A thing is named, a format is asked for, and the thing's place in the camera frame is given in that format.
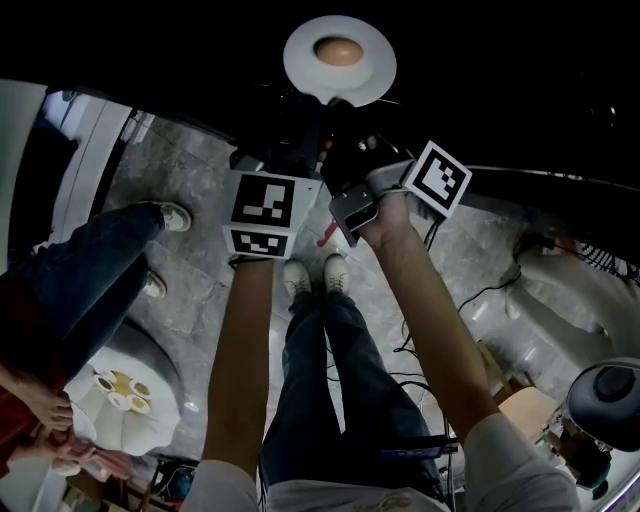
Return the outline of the black box blue screen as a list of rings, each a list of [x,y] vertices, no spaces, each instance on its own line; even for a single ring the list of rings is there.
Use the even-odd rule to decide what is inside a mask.
[[[385,460],[435,460],[458,451],[459,440],[447,435],[431,435],[392,439],[380,448]]]

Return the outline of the wooden stool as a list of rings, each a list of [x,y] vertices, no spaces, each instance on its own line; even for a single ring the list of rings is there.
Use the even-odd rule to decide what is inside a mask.
[[[490,391],[502,413],[531,442],[538,442],[558,409],[558,402],[537,388],[527,371],[505,373],[489,347],[477,343]]]

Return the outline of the white round pouf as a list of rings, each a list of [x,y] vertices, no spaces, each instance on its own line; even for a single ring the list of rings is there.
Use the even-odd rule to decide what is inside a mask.
[[[151,412],[141,415],[113,407],[96,386],[93,373],[117,371],[146,384]],[[168,354],[141,327],[125,320],[112,338],[67,384],[75,435],[113,451],[142,456],[167,447],[181,419],[184,389]]]

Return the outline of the person's left forearm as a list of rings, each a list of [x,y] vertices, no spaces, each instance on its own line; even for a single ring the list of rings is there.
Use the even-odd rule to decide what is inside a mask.
[[[256,475],[269,391],[274,262],[240,264],[227,300],[208,388],[203,460]]]

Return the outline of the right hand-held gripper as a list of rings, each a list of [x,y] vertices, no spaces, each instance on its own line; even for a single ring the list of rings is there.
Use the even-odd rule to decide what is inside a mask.
[[[410,194],[416,215],[439,221],[458,206],[472,173],[430,141],[419,157],[368,128],[357,108],[334,97],[328,104],[328,156],[320,172],[331,194],[329,210],[349,246],[379,214],[386,195]]]

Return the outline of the person's right shoe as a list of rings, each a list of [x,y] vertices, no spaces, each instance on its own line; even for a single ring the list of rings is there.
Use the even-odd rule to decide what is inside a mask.
[[[323,276],[327,293],[349,293],[349,267],[340,254],[332,254],[326,259]]]

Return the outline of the black mini fridge cabinet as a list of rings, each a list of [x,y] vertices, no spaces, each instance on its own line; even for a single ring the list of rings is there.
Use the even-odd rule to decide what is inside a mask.
[[[135,103],[242,140],[295,93],[287,38],[323,15],[371,24],[397,72],[353,111],[414,151],[434,140],[475,196],[541,211],[585,238],[640,236],[640,0],[175,0]]]

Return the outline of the person's jeans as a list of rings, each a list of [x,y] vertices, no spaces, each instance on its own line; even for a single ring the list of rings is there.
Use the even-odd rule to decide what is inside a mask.
[[[426,436],[413,400],[390,376],[354,301],[299,293],[290,307],[284,383],[261,448],[267,489],[292,480],[440,492],[431,460],[384,460],[385,441]]]

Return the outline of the person's left shoe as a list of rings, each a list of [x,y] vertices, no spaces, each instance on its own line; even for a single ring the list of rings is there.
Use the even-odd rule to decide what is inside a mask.
[[[311,294],[312,286],[306,267],[298,260],[288,260],[283,266],[283,282],[292,299],[301,294]]]

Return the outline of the white window sill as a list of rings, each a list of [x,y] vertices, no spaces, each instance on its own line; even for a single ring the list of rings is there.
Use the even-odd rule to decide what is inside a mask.
[[[86,94],[65,100],[56,92],[45,99],[45,118],[78,143],[58,190],[49,243],[66,241],[88,221],[105,167],[130,113],[128,106]]]

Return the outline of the cardboard boxes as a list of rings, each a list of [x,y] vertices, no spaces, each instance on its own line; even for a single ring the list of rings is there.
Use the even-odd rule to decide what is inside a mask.
[[[69,491],[79,504],[88,502],[92,512],[153,512],[150,495],[126,480],[101,482],[88,474],[67,477]]]

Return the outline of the large white plate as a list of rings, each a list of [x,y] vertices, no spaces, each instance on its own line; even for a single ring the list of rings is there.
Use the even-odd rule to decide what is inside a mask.
[[[316,42],[344,37],[359,43],[362,60],[348,67],[324,64],[315,55]],[[295,29],[285,43],[283,64],[287,77],[300,92],[328,104],[334,97],[362,107],[380,99],[396,77],[397,62],[387,38],[372,25],[349,16],[327,15]]]

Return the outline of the black bag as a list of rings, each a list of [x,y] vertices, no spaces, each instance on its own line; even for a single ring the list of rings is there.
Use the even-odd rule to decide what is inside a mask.
[[[9,231],[11,251],[26,251],[48,240],[62,178],[78,146],[47,119],[36,118],[16,178]]]

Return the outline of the grey rounded chair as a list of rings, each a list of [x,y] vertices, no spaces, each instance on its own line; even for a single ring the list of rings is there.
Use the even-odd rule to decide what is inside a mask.
[[[639,451],[640,359],[614,358],[585,369],[566,405],[571,420],[592,438],[620,451]]]

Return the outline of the brown egg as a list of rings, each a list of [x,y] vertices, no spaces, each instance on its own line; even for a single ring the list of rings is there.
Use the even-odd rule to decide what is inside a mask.
[[[348,67],[359,63],[364,55],[362,46],[354,40],[331,36],[320,39],[314,46],[316,57],[324,64]]]

